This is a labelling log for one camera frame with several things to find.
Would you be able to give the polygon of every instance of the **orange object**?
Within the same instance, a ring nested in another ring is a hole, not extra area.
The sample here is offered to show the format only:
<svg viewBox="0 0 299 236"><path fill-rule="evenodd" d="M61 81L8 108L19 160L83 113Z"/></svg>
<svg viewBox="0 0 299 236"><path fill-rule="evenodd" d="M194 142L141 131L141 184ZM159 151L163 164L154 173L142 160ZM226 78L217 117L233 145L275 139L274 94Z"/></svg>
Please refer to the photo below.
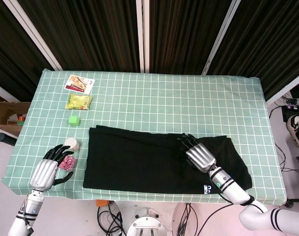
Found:
<svg viewBox="0 0 299 236"><path fill-rule="evenodd" d="M96 200L97 207L104 207L109 204L109 200Z"/></svg>

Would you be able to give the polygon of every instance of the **table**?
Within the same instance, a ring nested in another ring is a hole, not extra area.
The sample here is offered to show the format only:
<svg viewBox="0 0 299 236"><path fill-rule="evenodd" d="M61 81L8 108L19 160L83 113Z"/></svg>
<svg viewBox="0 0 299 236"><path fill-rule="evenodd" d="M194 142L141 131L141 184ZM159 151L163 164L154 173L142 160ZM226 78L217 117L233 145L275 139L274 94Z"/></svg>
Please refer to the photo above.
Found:
<svg viewBox="0 0 299 236"><path fill-rule="evenodd" d="M95 79L89 111L64 109L71 75ZM79 116L79 126L69 126ZM26 195L35 165L67 137L81 148L72 178L53 186L46 196L165 202L224 202L217 194L155 194L82 187L88 152L88 130L106 125L152 133L191 133L196 137L227 135L232 139L253 180L247 192L265 204L286 200L265 100L258 78L186 76L119 72L44 70L27 119L2 182ZM66 175L59 170L57 177Z"/></svg>

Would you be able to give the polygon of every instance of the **green block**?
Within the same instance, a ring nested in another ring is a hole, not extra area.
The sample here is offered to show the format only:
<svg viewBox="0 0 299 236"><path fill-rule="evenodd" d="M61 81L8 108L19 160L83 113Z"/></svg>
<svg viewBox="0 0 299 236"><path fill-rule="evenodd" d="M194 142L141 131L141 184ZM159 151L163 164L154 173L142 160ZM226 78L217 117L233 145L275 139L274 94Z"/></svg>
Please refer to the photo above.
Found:
<svg viewBox="0 0 299 236"><path fill-rule="evenodd" d="M73 126L78 126L80 123L80 118L78 116L70 116L69 117L69 124Z"/></svg>

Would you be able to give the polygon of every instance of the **sneaker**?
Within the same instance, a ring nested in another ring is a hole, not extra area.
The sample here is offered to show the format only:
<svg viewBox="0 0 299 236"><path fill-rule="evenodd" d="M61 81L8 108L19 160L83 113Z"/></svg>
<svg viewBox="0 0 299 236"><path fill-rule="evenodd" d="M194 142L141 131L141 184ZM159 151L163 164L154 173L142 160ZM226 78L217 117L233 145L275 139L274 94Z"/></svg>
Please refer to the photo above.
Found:
<svg viewBox="0 0 299 236"><path fill-rule="evenodd" d="M287 121L287 129L294 141L294 144L299 147L299 138L297 132L299 131L299 116L294 115L289 117Z"/></svg>

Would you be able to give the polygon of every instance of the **pink snack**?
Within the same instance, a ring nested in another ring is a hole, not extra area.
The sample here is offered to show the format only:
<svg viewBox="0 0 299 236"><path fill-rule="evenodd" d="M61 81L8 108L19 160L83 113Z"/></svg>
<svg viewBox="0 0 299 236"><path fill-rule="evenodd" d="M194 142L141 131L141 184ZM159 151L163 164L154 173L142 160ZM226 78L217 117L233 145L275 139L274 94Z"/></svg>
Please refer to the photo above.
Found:
<svg viewBox="0 0 299 236"><path fill-rule="evenodd" d="M60 168L66 171L70 171L75 164L75 158L72 156L66 156L60 164Z"/></svg>

